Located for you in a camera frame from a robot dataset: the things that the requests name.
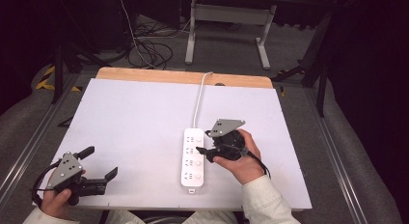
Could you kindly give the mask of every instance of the white power strip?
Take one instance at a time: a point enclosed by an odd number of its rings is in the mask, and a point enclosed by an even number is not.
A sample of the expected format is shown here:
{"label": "white power strip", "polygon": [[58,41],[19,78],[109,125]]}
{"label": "white power strip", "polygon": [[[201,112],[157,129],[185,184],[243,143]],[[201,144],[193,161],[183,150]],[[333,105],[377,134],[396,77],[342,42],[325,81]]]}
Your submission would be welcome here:
{"label": "white power strip", "polygon": [[204,131],[199,128],[184,131],[180,181],[190,194],[196,193],[205,181],[205,156],[196,149],[204,147],[204,137]]}

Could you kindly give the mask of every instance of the gray floor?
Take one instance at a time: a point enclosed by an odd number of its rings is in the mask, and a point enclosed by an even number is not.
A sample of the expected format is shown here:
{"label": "gray floor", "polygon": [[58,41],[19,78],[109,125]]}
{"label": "gray floor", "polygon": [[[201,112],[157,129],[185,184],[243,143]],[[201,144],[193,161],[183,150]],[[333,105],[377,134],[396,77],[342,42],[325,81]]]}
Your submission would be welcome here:
{"label": "gray floor", "polygon": [[[266,71],[261,67],[254,41],[261,31],[261,27],[245,25],[236,31],[228,31],[218,25],[205,23],[197,30],[195,56],[191,66],[184,64],[187,34],[182,33],[173,39],[151,41],[166,43],[173,49],[174,57],[168,63],[168,70],[213,70],[219,73],[271,77],[278,70],[295,67],[314,34],[314,30],[299,31],[296,28],[273,25],[266,42],[272,70]],[[135,52],[132,52],[131,58],[137,59]],[[125,60],[112,65],[129,67]],[[33,80],[33,87],[40,81],[45,69]],[[74,85],[86,87],[95,74],[95,70],[83,70],[75,75]],[[286,91],[286,95],[279,95],[279,98],[313,204],[312,210],[299,211],[294,216],[302,223],[359,223],[351,213],[354,209],[345,200],[348,194],[340,186],[345,175],[337,174],[339,170],[334,168],[336,157],[334,152],[329,151],[330,142],[336,147],[335,154],[341,160],[347,179],[350,179],[357,201],[365,214],[366,220],[361,219],[361,222],[400,223],[395,200],[376,174],[361,142],[342,115],[334,100],[330,83],[324,106],[325,119],[320,119],[311,103],[311,95],[314,96],[315,89],[301,88],[299,78],[296,75],[286,82],[275,84],[276,88],[284,86]],[[22,169],[24,174],[17,179],[15,188],[9,189],[10,197],[6,198],[5,206],[0,208],[0,223],[21,223],[33,209],[29,189],[38,174],[50,164],[66,133],[67,129],[57,127],[57,124],[74,115],[83,92],[69,92],[60,106],[51,106],[58,109],[46,126],[44,137],[34,139],[36,128],[50,109],[52,95],[52,91],[34,90],[31,96],[0,117],[0,177],[3,180],[26,146],[38,146],[28,167]],[[322,128],[322,124],[325,124],[326,130]],[[330,141],[325,131],[331,134]],[[72,214],[82,223],[98,223],[101,211],[74,208]]]}

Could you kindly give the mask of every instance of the table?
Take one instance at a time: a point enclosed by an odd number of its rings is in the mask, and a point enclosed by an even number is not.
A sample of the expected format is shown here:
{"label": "table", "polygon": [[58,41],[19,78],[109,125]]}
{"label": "table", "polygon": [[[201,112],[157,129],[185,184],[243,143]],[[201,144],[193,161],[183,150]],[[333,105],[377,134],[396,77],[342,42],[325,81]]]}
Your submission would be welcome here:
{"label": "table", "polygon": [[[95,146],[95,153],[81,161],[87,178],[102,178],[117,166],[119,173],[104,196],[82,197],[79,206],[104,210],[241,210],[240,184],[216,164],[205,162],[204,186],[196,194],[188,194],[180,184],[183,131],[190,127],[203,75],[115,68],[99,71],[53,161],[67,151],[78,153]],[[259,149],[266,153],[262,158],[272,172],[273,183],[293,209],[310,209],[308,191],[270,79],[218,73],[207,79],[198,127],[211,129],[217,118],[245,120],[243,128],[252,132]],[[211,86],[215,83],[227,86]],[[206,148],[211,144],[211,140],[204,141]]]}
{"label": "table", "polygon": [[195,49],[195,23],[196,20],[234,22],[244,24],[263,25],[264,29],[261,38],[256,38],[259,56],[265,70],[270,70],[267,53],[265,51],[265,40],[270,30],[271,22],[276,11],[276,6],[272,5],[270,10],[244,9],[224,6],[213,6],[197,4],[192,0],[190,12],[190,31],[186,49],[185,63],[193,63],[193,53]]}

